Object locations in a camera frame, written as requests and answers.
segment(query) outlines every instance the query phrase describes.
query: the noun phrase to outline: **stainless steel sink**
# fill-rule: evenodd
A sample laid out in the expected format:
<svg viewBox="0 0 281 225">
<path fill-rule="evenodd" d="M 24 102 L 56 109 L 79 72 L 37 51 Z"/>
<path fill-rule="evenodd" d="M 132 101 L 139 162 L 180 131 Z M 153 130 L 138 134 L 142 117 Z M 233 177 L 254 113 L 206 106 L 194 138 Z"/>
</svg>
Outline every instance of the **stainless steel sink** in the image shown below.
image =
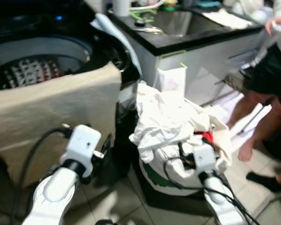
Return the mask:
<svg viewBox="0 0 281 225">
<path fill-rule="evenodd" d="M 175 37 L 185 37 L 222 28 L 221 25 L 192 12 L 159 11 L 156 15 L 142 14 L 142 17 L 151 16 L 154 17 L 154 22 L 151 23 L 152 26 L 159 27 L 165 34 Z"/>
</svg>

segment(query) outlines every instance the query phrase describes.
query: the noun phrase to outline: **tiled floor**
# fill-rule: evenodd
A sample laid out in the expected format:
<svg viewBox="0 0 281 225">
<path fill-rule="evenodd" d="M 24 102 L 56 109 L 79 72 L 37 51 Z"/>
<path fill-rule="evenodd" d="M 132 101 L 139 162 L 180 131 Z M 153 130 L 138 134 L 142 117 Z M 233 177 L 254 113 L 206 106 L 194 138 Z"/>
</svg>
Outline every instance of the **tiled floor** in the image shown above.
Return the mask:
<svg viewBox="0 0 281 225">
<path fill-rule="evenodd" d="M 241 95 L 233 94 L 212 107 L 220 119 L 227 121 L 236 102 Z M 245 178 L 246 174 L 253 170 L 265 175 L 275 175 L 277 170 L 281 170 L 281 163 L 272 160 L 263 153 L 262 146 L 255 150 L 251 162 L 245 164 L 237 159 L 237 149 L 248 138 L 256 126 L 257 121 L 269 109 L 256 118 L 248 127 L 249 132 L 243 135 L 232 137 L 233 145 L 233 166 L 225 174 L 240 202 L 247 210 L 254 214 L 256 209 L 264 204 L 265 199 L 271 193 Z M 245 118 L 239 122 L 231 131 L 236 134 L 250 118 Z M 136 176 L 131 170 L 128 178 L 118 181 L 104 194 L 88 201 L 87 204 L 70 211 L 65 217 L 65 225 L 94 225 L 102 218 L 111 218 L 119 225 L 214 225 L 213 218 L 187 215 L 183 213 L 156 209 L 146 203 L 146 199 L 140 188 Z M 273 203 L 259 218 L 261 225 L 281 225 L 281 204 Z M 5 224 L 5 220 L 0 220 L 0 225 Z"/>
</svg>

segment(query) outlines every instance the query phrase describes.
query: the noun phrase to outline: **black cable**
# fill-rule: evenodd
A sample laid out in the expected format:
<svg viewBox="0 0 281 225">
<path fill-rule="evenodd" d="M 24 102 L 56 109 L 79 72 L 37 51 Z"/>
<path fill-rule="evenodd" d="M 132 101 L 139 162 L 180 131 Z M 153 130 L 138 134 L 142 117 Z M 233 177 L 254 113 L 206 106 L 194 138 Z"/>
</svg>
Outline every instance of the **black cable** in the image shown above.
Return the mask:
<svg viewBox="0 0 281 225">
<path fill-rule="evenodd" d="M 43 136 L 34 144 L 34 146 L 28 152 L 28 155 L 25 159 L 24 165 L 23 165 L 22 170 L 21 170 L 21 176 L 20 176 L 20 181 L 19 181 L 19 184 L 18 184 L 18 190 L 16 191 L 13 207 L 11 209 L 11 216 L 10 216 L 10 221 L 9 221 L 10 225 L 15 224 L 15 217 L 17 215 L 18 208 L 20 207 L 20 204 L 21 204 L 21 196 L 22 196 L 22 191 L 23 191 L 23 188 L 24 188 L 24 182 L 25 182 L 26 176 L 27 176 L 27 171 L 28 171 L 28 168 L 31 164 L 31 161 L 32 161 L 37 149 L 40 147 L 40 145 L 44 142 L 45 139 L 47 139 L 52 134 L 58 133 L 58 132 L 64 133 L 65 128 L 57 128 L 57 129 L 53 129 L 53 130 L 50 130 L 50 131 L 44 133 Z"/>
<path fill-rule="evenodd" d="M 233 191 L 231 190 L 231 188 L 228 187 L 228 189 L 232 192 L 233 194 L 233 198 L 231 198 L 230 196 L 220 192 L 220 191 L 217 191 L 217 190 L 213 190 L 213 189 L 210 189 L 210 188 L 206 188 L 206 187 L 185 187 L 183 186 L 182 184 L 179 184 L 178 182 L 172 180 L 172 178 L 169 176 L 167 170 L 166 170 L 166 166 L 167 166 L 167 163 L 172 161 L 172 160 L 176 160 L 176 159 L 180 159 L 180 160 L 183 160 L 181 157 L 172 157 L 172 158 L 168 158 L 164 163 L 163 163 L 163 171 L 167 177 L 167 179 L 178 189 L 185 189 L 185 190 L 194 190 L 194 191 L 201 191 L 201 190 L 205 190 L 205 191 L 208 191 L 208 192 L 213 192 L 213 193 L 216 193 L 216 194 L 219 194 L 223 197 L 225 197 L 231 204 L 233 204 L 234 206 L 236 206 L 238 208 L 238 210 L 242 213 L 242 215 L 244 216 L 246 222 L 248 223 L 248 225 L 252 224 L 249 222 L 247 216 L 252 220 L 253 223 L 255 223 L 256 225 L 260 225 L 255 218 L 253 218 L 247 211 L 246 209 L 244 209 L 238 202 L 237 198 L 235 197 Z"/>
</svg>

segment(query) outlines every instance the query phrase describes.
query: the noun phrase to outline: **white laundry bag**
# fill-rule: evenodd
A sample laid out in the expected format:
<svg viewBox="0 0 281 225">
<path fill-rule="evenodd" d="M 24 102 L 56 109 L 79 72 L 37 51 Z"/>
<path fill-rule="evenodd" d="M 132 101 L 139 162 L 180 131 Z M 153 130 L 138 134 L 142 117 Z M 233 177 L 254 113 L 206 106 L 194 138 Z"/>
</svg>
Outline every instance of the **white laundry bag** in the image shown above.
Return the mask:
<svg viewBox="0 0 281 225">
<path fill-rule="evenodd" d="M 222 173 L 231 166 L 228 127 L 202 107 L 177 95 L 175 90 L 160 92 L 141 82 L 137 110 L 139 121 L 129 139 L 138 146 L 141 171 L 155 190 L 180 196 L 196 192 L 174 187 L 164 173 L 163 164 L 168 158 L 179 157 L 178 142 L 188 154 L 202 147 L 202 135 L 194 134 L 197 131 L 212 131 L 214 144 L 220 148 L 215 169 Z M 186 170 L 180 159 L 168 163 L 167 172 L 186 187 L 202 187 L 196 171 Z"/>
</svg>

